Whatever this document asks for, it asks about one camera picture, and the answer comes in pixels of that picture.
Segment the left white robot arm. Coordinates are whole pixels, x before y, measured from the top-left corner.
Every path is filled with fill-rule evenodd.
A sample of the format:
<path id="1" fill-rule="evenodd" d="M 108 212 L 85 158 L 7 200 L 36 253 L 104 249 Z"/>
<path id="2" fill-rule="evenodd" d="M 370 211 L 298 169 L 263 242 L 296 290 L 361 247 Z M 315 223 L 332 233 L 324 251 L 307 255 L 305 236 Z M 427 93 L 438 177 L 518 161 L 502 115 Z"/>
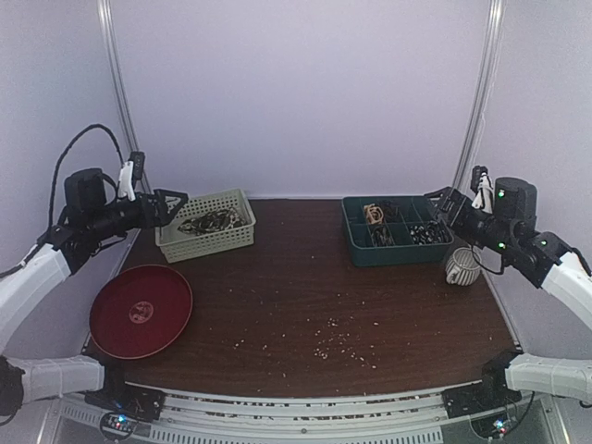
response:
<path id="1" fill-rule="evenodd" d="M 184 204 L 185 192 L 157 189 L 136 192 L 132 163 L 113 181 L 99 168 L 80 170 L 65 180 L 66 205 L 58 219 L 31 247 L 27 255 L 1 275 L 1 343 L 53 289 L 75 275 L 104 242 L 125 238 L 136 228 L 169 225 Z M 90 356 L 59 359 L 1 357 L 1 423 L 8 424 L 30 402 L 88 392 L 114 411 L 133 401 L 131 387 L 121 370 Z"/>

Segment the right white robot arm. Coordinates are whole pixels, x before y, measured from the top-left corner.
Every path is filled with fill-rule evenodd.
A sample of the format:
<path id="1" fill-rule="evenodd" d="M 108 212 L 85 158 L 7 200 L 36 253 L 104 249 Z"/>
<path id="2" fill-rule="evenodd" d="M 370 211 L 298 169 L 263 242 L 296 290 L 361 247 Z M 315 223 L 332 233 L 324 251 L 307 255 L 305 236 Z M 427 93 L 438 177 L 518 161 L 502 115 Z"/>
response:
<path id="1" fill-rule="evenodd" d="M 473 198 L 453 187 L 430 192 L 431 215 L 471 247 L 497 253 L 499 275 L 514 268 L 589 326 L 591 268 L 577 248 L 553 232 L 537 230 L 536 186 L 511 177 L 491 180 L 480 166 L 471 190 Z M 588 408 L 591 363 L 504 351 L 483 366 L 474 398 L 480 407 L 490 409 L 523 390 L 577 400 Z"/>

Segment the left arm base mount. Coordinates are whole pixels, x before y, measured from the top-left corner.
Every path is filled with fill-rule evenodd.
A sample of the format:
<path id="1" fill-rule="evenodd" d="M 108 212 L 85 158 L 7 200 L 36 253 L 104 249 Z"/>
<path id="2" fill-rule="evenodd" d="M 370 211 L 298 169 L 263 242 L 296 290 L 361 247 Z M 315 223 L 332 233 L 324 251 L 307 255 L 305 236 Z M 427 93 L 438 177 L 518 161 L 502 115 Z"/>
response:
<path id="1" fill-rule="evenodd" d="M 114 358 L 98 359 L 105 370 L 104 384 L 96 391 L 85 392 L 84 401 L 105 410 L 99 419 L 99 431 L 105 439 L 120 443 L 129 439 L 140 424 L 160 418 L 166 394 L 127 382 L 123 364 Z"/>

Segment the patterned paisley necktie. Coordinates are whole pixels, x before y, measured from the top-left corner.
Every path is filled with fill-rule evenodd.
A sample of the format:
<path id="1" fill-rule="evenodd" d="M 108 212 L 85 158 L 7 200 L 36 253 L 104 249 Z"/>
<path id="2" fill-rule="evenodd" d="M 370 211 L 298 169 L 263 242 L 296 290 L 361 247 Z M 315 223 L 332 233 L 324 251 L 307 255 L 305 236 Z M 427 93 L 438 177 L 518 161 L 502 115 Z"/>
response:
<path id="1" fill-rule="evenodd" d="M 235 208 L 226 208 L 186 219 L 179 225 L 178 231 L 187 235 L 203 236 L 241 228 L 246 224 L 244 217 Z"/>

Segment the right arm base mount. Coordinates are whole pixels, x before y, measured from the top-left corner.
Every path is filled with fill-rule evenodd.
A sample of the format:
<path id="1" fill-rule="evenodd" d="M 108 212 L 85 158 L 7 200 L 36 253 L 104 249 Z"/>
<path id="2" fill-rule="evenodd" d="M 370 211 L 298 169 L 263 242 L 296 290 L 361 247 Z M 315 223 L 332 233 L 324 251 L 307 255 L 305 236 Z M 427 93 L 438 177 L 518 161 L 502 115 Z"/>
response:
<path id="1" fill-rule="evenodd" d="M 445 389 L 441 396 L 449 419 L 485 413 L 503 408 L 502 413 L 483 416 L 471 421 L 471 428 L 489 442 L 502 440 L 515 430 L 532 408 L 534 394 L 522 413 L 517 402 L 523 397 L 519 391 L 507 386 L 505 371 L 522 351 L 502 351 L 482 366 L 481 381 L 456 388 Z"/>

